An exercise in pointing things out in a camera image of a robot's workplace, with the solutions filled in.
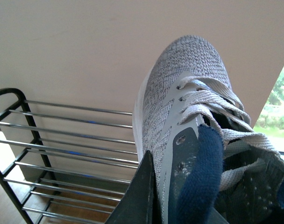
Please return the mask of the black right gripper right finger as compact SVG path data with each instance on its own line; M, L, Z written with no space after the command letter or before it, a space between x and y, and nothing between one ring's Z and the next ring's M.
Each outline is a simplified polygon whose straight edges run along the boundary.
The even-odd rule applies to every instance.
M226 219L215 208L212 208L208 224L226 224Z

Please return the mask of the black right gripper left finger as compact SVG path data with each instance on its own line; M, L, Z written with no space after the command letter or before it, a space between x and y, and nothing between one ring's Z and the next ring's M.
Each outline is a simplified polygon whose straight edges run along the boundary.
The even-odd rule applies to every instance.
M148 150L107 224L153 223L155 171L151 152Z

